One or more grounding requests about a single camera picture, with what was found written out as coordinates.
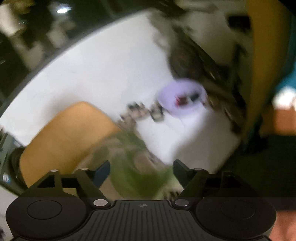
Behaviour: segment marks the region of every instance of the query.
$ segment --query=small gray object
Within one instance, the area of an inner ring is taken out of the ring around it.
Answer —
[[[186,200],[186,199],[177,199],[177,200],[175,201],[175,204],[176,204],[177,206],[180,206],[180,207],[186,207],[186,206],[189,205],[189,201]]]
[[[94,200],[94,205],[96,205],[98,207],[103,207],[103,206],[106,206],[107,204],[108,204],[108,201],[105,199]]]

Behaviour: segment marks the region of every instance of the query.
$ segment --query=circular cover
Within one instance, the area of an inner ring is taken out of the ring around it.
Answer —
[[[274,207],[259,197],[206,197],[196,207],[200,224],[223,239],[254,239],[269,235]]]
[[[6,212],[14,235],[42,240],[72,232],[85,218],[85,204],[77,197],[19,197]]]

